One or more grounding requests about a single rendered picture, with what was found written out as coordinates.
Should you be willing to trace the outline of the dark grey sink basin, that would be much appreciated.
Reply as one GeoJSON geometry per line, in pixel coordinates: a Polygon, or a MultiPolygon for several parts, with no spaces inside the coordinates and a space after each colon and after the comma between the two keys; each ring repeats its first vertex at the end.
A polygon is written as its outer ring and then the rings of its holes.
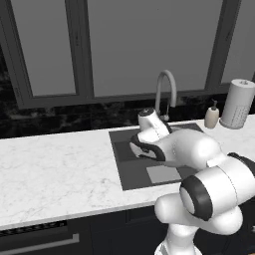
{"type": "Polygon", "coordinates": [[[138,132],[138,128],[109,132],[123,190],[179,183],[197,172],[188,166],[169,168],[152,159],[137,158],[129,147],[129,140],[138,132]]]}

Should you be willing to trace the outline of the curved grey sink faucet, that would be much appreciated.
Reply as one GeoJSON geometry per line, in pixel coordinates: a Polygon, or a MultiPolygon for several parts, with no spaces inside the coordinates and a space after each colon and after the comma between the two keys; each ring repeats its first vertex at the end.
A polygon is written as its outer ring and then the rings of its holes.
{"type": "Polygon", "coordinates": [[[176,107],[176,100],[177,100],[177,89],[176,83],[173,74],[169,70],[163,70],[160,72],[157,78],[157,85],[156,85],[156,97],[155,97],[155,111],[158,116],[165,122],[169,121],[169,109],[176,107]],[[170,85],[170,98],[167,101],[166,106],[166,113],[162,116],[160,114],[160,99],[161,99],[161,86],[163,84],[163,78],[167,77],[169,85],[170,85]]]}

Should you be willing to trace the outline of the beige soap dispenser bottle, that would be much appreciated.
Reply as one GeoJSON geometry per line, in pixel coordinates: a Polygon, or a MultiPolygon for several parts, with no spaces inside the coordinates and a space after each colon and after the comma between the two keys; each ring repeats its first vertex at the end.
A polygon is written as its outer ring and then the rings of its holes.
{"type": "Polygon", "coordinates": [[[210,107],[204,118],[204,126],[206,128],[215,128],[219,119],[219,109],[217,107],[217,102],[213,101],[213,106],[210,107]]]}

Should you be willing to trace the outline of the grey framed window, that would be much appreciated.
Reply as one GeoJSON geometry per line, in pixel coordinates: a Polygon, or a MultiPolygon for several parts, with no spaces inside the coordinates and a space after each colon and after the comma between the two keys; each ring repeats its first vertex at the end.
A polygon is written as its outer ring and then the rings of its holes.
{"type": "Polygon", "coordinates": [[[0,45],[19,109],[225,94],[246,0],[0,0],[0,45]]]}

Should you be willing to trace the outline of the dark cupboard front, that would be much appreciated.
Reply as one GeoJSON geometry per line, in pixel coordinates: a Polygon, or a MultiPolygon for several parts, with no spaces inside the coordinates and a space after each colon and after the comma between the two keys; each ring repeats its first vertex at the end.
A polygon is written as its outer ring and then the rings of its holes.
{"type": "MultiPolygon", "coordinates": [[[[196,232],[194,244],[202,255],[255,255],[255,198],[240,208],[244,219],[237,233],[196,232]]],[[[167,225],[155,218],[152,206],[94,216],[93,255],[154,255],[166,232],[167,225]]]]}

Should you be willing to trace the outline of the white paper towel roll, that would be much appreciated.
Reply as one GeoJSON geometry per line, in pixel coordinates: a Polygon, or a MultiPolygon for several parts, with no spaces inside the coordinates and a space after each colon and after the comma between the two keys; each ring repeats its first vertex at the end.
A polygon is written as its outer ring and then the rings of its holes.
{"type": "Polygon", "coordinates": [[[244,127],[255,97],[255,83],[244,79],[231,81],[220,124],[225,128],[244,127]]]}

